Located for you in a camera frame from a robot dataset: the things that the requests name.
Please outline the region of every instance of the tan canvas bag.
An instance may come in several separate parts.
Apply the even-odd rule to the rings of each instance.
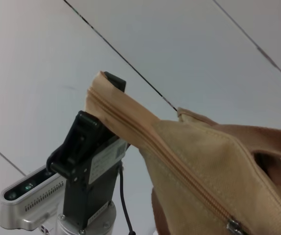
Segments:
[[[160,120],[100,72],[86,111],[139,148],[160,235],[281,235],[281,130]]]

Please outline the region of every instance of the camera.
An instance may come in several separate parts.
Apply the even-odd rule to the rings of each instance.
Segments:
[[[64,198],[66,180],[39,168],[3,190],[0,195],[0,226],[5,229],[35,230],[56,215]]]

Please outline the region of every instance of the bag handle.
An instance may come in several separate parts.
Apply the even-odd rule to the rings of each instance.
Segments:
[[[178,116],[182,121],[188,121],[184,116],[208,124],[211,128],[237,137],[251,154],[265,154],[281,158],[281,130],[243,125],[221,125],[211,119],[192,111],[179,108]]]
[[[114,110],[120,118],[107,110]],[[87,92],[85,111],[96,116],[109,130],[137,148],[145,148],[145,142],[131,124],[145,132],[152,132],[152,125],[160,119],[124,92],[114,87],[103,72],[99,72]]]

